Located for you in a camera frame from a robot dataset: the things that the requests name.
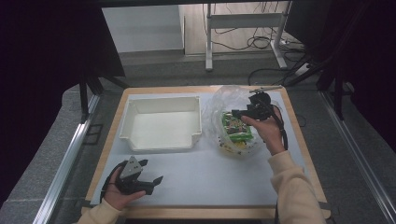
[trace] white tray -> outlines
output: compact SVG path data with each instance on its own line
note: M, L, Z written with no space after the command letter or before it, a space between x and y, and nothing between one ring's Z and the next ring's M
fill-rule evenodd
M191 149L202 134L199 96L128 100L120 138L140 153Z

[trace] black curtain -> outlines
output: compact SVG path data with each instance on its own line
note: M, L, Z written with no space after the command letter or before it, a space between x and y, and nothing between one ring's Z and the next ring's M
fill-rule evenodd
M396 151L395 28L396 1L373 1L346 47L344 72L352 102Z
M124 73L94 6L2 2L0 50L3 202L55 121L64 92L82 76Z

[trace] desk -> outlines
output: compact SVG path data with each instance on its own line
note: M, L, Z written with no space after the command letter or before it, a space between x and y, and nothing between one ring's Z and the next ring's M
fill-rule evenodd
M256 28L277 27L276 38L271 40L270 45L276 56L280 69L287 69L285 60L279 50L279 41L285 28L289 14L291 1L288 2L282 13L270 14L240 14L240 15L211 15L211 4L207 4L207 34L206 34L206 64L207 71L213 69L212 63L212 29L224 28Z
M125 106L125 102L128 99L129 94L161 94L161 93L194 93L194 92L215 92L219 89L219 86L212 87L167 87L167 88L133 88L124 91L120 104L117 109L116 115L111 124L109 134L106 139L102 155L99 159L95 174L92 178L90 188L88 190L86 201L91 201L94 190L98 185L99 179L105 169L106 161L109 156L110 150L113 146L114 139L116 137L116 131L120 124L120 119ZM297 119L294 115L293 108L290 103L289 96L285 89L279 90L282 99L284 101L286 110L290 117L290 122L292 128L295 132L299 147L301 149L301 154L304 158L305 166L310 174L310 179L317 194L317 198L320 202L326 203L326 197L324 196L322 187L318 181L318 176L315 171L315 167L311 161L309 152L307 150L303 135L301 133L300 127L298 125ZM81 212L85 212L89 207L83 207ZM322 210L325 217L330 216L329 210ZM195 207L180 207L180 206L134 206L128 207L125 216L133 218L245 218L245 219L265 219L274 218L275 205L274 206L256 206L256 207L205 207L205 206L195 206Z

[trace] cord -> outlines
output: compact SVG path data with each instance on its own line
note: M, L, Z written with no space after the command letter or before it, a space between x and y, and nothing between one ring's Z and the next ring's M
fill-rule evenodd
M299 114L295 114L295 115L297 117L297 121L298 121L300 128L305 127L306 126L306 118L303 115L299 115Z
M329 221L331 221L332 223L336 224L334 217L329 217L329 218L327 218L326 220L329 220Z
M292 48L287 47L286 45L279 45L279 48L283 49L283 50L294 51L294 52L305 52L305 49L292 49Z
M266 8L267 8L267 2L265 2L265 4L262 4L262 13L265 12Z
M265 27L265 28L269 28L269 29L271 29L271 33L268 33L268 32L266 32L265 31L265 33L266 34L268 34L268 35L271 35L272 33L275 33L275 34L277 34L277 31L274 29L274 27ZM301 43L301 42L296 42L296 41L289 41L289 43L291 43L291 44L303 44L303 43Z
M301 59L289 70L289 72L288 72L287 74L285 74L285 76L284 76L282 79L280 79L280 80L274 82L272 85L275 85L276 83L281 82L281 83L282 83L281 85L282 85L282 86L285 86L285 81L286 81L286 79L287 79L288 77L291 77L292 75L294 75L294 73L295 73L298 69L300 69L306 62L308 62L308 61L311 60L311 58L308 57L307 60L304 60L304 61L303 61L303 59L305 58L305 56L306 56L306 53L305 53L304 56L301 57Z
M276 200L274 224L279 224L279 212L277 210L278 209L277 209L277 200Z
M260 71L275 71L275 72L288 72L289 70L282 70L282 69L278 69L278 68L260 68L260 69L256 69L256 70L254 70L253 72L251 72L249 75L248 75L248 77L247 77L247 84L249 85L249 86L251 86L251 83L250 83L250 79L253 77L253 75L255 74L255 73L257 73L257 72L260 72Z
M299 59L299 60L293 60L293 59L289 58L289 57L288 57L288 54L290 54L290 53L305 53L305 50L290 49L289 51L286 51L286 52L283 53L283 57L284 57L285 59L289 60L290 62L297 63L297 62L300 61L300 59Z
M280 133L282 134L282 138L283 138L283 147L288 150L289 148L289 143L288 143L288 135L286 134L286 130L285 130L285 126L284 126L284 122L282 119L282 115L280 114L280 118L276 115L275 111L274 111L274 107L276 107L279 110L279 107L277 107L276 105L272 105L272 107L270 107L269 105L267 105L265 102L263 102L260 99L257 99L262 106L265 107L265 109L267 111L270 112L271 116L274 118L277 127L280 130Z
M268 7L268 12L270 12L271 6L272 6L272 2L270 2L270 6Z
M203 12L203 18L204 18L204 29L205 29L205 34L207 35L207 30L206 30L206 21L205 21L205 9L204 9L204 4L202 4L202 12ZM217 30L215 29L215 32L217 33L217 34L220 34L220 35L222 35L222 34L226 34L226 33L229 33L229 32L231 32L231 31L233 31L233 30L236 30L236 29L238 29L238 28L233 28L233 29L230 29L230 30L227 30L227 31L225 31L225 32L217 32ZM221 45L221 46L223 46L224 48L227 48L227 49L232 49L232 50L244 50L244 49L249 49L249 48L254 48L254 49L266 49L269 45L270 45L270 41L271 41L271 39L270 38L268 38L268 37L266 37L266 36L255 36L255 34L257 33L257 30L258 30L259 28L256 28L256 30L255 30L255 32L254 32L254 34L253 34L253 37L251 37L251 38L249 38L248 40L247 40L247 46L246 47L244 47L244 48L241 48L241 49L236 49L236 48L232 48L232 47L230 47L230 46L227 46L227 45L225 45L225 44L221 44L221 43L219 43L219 42L215 42L215 41L211 41L213 44L216 44L216 45ZM266 41L267 43L263 46L263 47L259 47L259 46L257 46L256 45L256 42L257 41Z
M253 13L256 11L256 9L262 4L262 2L260 2L253 10Z
M275 10L274 10L274 12L276 12L276 10L277 10L277 5L279 4L279 2L276 2L276 6L275 6Z

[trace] sleeve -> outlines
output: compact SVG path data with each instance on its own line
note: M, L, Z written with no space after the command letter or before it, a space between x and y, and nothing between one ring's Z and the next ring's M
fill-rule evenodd
M274 172L271 183L278 195L280 223L326 223L310 181L290 153L278 153L269 163Z
M90 211L85 212L78 224L112 224L116 223L121 211L113 208L105 199Z

